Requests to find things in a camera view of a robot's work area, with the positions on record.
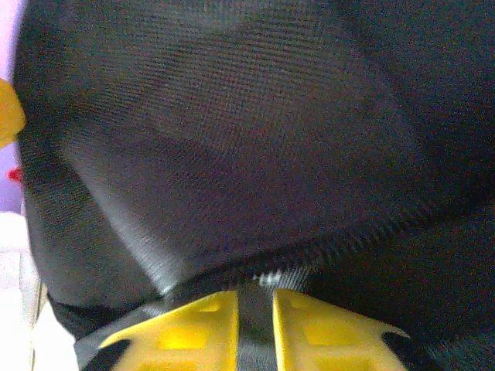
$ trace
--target black bag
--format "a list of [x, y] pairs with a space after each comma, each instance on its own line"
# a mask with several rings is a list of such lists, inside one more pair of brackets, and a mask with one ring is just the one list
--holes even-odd
[[284, 287], [493, 369], [493, 21], [460, 1], [31, 0], [26, 214], [80, 366], [234, 288], [238, 369], [276, 369]]

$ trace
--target black fabric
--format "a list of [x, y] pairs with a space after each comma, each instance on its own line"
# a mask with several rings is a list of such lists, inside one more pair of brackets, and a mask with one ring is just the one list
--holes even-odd
[[[437, 0], [31, 0], [19, 145], [57, 317], [83, 337], [218, 267], [308, 256], [306, 241], [419, 199], [474, 208], [495, 176], [493, 18]], [[451, 209], [306, 267], [302, 291], [424, 343], [475, 332], [493, 317], [493, 212]]]
[[121, 340], [101, 349], [82, 371], [111, 371], [130, 345], [131, 342], [128, 340]]
[[414, 340], [393, 332], [382, 334], [384, 343], [401, 360], [407, 371], [442, 371], [429, 354]]
[[493, 369], [495, 354], [495, 328], [463, 334], [456, 339], [430, 344], [428, 353], [447, 370], [489, 371]]

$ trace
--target white surface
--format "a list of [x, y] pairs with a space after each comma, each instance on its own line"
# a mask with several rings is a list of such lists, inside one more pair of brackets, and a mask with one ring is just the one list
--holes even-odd
[[34, 371], [78, 371], [74, 337], [55, 319], [47, 302], [32, 335]]
[[26, 219], [15, 213], [0, 213], [0, 369], [30, 369], [30, 336], [38, 292], [39, 278], [29, 252]]
[[2, 0], [0, 5], [0, 77], [12, 80], [14, 53], [25, 0]]

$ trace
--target yellow object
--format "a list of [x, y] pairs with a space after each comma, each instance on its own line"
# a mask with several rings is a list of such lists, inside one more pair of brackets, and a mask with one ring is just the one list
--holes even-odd
[[235, 371], [237, 292], [212, 294], [117, 332], [100, 348], [130, 340], [114, 371]]
[[285, 289], [273, 322], [278, 371], [406, 371], [381, 339], [399, 328]]
[[0, 79], [0, 148], [15, 141], [25, 124], [26, 117], [14, 89]]

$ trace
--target red spot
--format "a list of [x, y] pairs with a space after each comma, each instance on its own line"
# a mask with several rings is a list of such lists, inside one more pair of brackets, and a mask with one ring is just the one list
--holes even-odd
[[18, 184], [21, 184], [22, 173], [21, 173], [20, 166], [18, 166], [16, 168], [11, 168], [10, 170], [8, 170], [7, 171], [7, 179], [12, 180], [13, 182], [16, 182]]

